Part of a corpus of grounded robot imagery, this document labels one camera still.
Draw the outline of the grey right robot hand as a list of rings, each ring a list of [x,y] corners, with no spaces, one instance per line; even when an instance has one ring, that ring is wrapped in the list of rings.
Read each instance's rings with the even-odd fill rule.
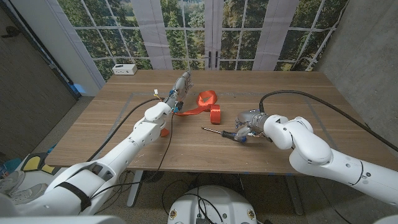
[[[247,136],[264,136],[264,123],[268,117],[269,115],[260,109],[239,113],[235,119],[237,131],[234,140],[244,142]]]

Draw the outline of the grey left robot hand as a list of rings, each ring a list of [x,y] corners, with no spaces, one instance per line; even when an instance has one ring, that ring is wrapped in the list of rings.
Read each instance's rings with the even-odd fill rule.
[[[190,70],[188,70],[177,79],[172,87],[169,97],[174,102],[183,101],[192,86],[192,73]]]

